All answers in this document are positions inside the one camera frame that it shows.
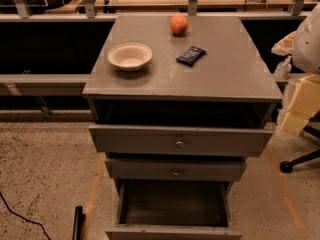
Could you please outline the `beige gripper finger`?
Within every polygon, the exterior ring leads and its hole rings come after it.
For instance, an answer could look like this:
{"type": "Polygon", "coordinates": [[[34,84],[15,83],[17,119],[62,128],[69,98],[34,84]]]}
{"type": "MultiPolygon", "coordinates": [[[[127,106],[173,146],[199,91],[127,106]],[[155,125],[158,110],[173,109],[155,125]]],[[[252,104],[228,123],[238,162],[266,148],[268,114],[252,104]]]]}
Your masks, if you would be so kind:
{"type": "Polygon", "coordinates": [[[286,87],[279,126],[287,133],[298,135],[319,111],[320,75],[311,74],[286,87]]]}
{"type": "Polygon", "coordinates": [[[271,52],[280,56],[291,55],[293,51],[293,41],[295,34],[296,32],[293,31],[286,35],[271,48],[271,52]]]}

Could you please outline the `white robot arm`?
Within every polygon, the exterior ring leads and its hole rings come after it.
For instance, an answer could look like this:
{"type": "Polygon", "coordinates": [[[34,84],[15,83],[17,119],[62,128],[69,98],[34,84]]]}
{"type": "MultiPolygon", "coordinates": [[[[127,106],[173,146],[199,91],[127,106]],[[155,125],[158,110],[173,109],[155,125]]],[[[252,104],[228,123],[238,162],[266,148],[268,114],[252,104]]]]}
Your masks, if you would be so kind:
{"type": "Polygon", "coordinates": [[[307,73],[295,83],[293,96],[280,119],[282,130],[299,134],[320,111],[320,4],[295,31],[275,43],[271,52],[291,55],[293,65],[307,73]]]}

